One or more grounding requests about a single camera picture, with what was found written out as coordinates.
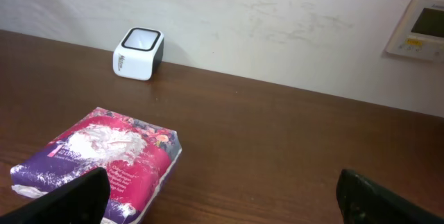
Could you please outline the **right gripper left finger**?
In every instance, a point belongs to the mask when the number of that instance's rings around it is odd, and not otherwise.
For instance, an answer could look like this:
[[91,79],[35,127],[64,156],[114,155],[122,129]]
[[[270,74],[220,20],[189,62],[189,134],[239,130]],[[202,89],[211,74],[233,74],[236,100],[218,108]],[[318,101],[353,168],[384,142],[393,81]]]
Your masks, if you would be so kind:
[[1,216],[7,224],[100,223],[110,197],[105,169],[99,167]]

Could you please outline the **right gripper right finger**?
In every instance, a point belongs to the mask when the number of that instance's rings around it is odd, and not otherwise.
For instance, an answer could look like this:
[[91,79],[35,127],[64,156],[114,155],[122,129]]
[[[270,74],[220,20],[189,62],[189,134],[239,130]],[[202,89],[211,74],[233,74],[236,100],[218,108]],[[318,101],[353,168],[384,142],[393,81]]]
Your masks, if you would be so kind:
[[443,219],[351,169],[343,169],[336,199],[345,224],[443,224]]

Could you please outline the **pink purple pad pack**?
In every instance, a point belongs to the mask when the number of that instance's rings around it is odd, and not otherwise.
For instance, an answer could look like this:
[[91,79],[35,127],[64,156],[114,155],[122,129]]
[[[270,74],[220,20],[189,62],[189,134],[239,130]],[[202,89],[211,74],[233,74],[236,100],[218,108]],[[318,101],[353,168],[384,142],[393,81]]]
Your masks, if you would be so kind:
[[181,152],[176,131],[98,107],[12,167],[12,190],[39,198],[102,167],[110,184],[103,223],[141,223]]

